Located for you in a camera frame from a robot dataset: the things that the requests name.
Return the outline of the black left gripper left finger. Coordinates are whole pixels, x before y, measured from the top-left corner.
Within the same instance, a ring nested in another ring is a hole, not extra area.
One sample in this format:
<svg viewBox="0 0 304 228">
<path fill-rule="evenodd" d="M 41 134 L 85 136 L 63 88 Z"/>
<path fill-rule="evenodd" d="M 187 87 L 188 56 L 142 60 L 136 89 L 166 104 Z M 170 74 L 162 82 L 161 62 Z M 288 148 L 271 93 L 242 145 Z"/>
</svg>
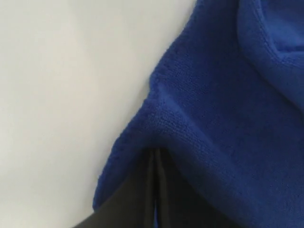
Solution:
<svg viewBox="0 0 304 228">
<path fill-rule="evenodd" d="M 155 151 L 145 152 L 119 188 L 77 228 L 153 228 Z"/>
</svg>

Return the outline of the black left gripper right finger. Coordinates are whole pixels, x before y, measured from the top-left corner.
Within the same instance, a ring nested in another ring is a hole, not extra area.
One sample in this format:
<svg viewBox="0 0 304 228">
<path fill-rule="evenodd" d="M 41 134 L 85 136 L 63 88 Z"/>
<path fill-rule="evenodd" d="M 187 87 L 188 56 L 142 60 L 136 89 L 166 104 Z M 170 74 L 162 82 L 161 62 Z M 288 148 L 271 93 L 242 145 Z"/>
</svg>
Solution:
<svg viewBox="0 0 304 228">
<path fill-rule="evenodd" d="M 159 228 L 212 228 L 212 209 L 184 179 L 167 151 L 155 152 Z"/>
</svg>

